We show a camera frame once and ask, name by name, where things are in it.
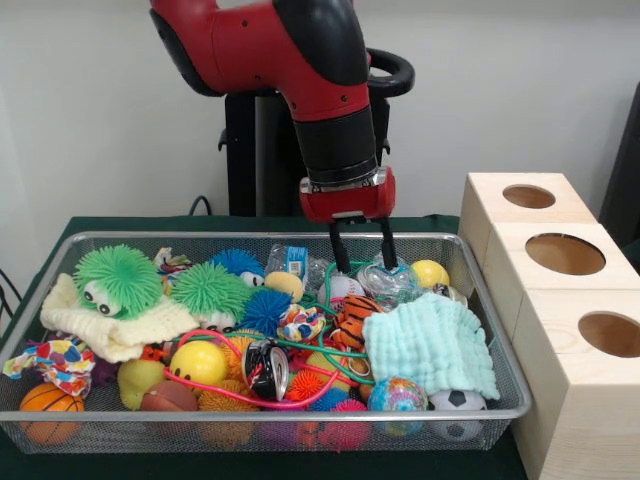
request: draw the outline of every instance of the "red robot arm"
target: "red robot arm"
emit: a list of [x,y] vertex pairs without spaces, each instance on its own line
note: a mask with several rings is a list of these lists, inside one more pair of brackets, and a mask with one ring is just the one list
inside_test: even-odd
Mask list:
[[[307,218],[333,225],[334,250],[338,221],[383,222],[391,245],[387,263],[395,264],[386,223],[395,205],[395,179],[388,167],[379,170],[375,156],[368,56],[351,2],[271,0],[230,9],[220,9],[216,0],[151,5],[160,37],[196,92],[222,96],[270,87],[282,93],[309,174],[300,192]],[[341,263],[348,269],[348,261]]]

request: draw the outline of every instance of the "light blue washcloth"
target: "light blue washcloth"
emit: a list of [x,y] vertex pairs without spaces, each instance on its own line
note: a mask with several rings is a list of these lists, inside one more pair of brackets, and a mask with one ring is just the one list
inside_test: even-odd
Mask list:
[[363,334],[376,382],[402,377],[428,395],[471,390],[498,400],[493,361],[480,320],[464,305],[426,293],[365,320]]

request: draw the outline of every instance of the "blue tag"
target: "blue tag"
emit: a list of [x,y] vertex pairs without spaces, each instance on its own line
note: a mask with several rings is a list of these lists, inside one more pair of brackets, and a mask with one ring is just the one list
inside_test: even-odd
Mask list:
[[285,269],[294,274],[304,283],[307,276],[309,250],[304,247],[287,247],[287,261]]

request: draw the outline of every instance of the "metal basket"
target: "metal basket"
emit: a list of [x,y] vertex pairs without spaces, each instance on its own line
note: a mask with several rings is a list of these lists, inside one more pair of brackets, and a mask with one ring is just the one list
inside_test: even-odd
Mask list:
[[[26,413],[20,400],[38,380],[29,372],[19,381],[0,376],[0,425],[25,453],[129,453],[309,450],[488,450],[511,420],[524,415],[531,397],[491,303],[478,266],[457,236],[397,233],[398,255],[407,262],[433,259],[469,298],[487,333],[501,399],[479,412],[408,413],[148,413],[126,411],[116,385],[95,387],[83,413]],[[379,234],[345,234],[353,260],[370,260],[380,249]],[[92,250],[127,244],[153,258],[165,246],[204,262],[224,248],[253,252],[265,264],[273,243],[304,246],[312,256],[333,258],[328,235],[271,233],[91,232],[65,241],[0,351],[0,365],[22,352],[27,339],[44,330],[38,312],[60,273],[71,274]],[[71,432],[60,435],[60,432]],[[59,444],[55,439],[64,438]]]

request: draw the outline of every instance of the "wooden box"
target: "wooden box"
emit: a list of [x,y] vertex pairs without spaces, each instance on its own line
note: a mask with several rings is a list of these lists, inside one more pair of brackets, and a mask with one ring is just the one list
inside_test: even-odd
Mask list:
[[459,235],[484,263],[494,223],[597,223],[560,173],[470,173]]
[[528,290],[640,291],[640,277],[597,223],[494,223],[482,271],[509,338]]
[[513,431],[530,479],[640,478],[639,320],[640,291],[527,292],[513,347],[534,402]]

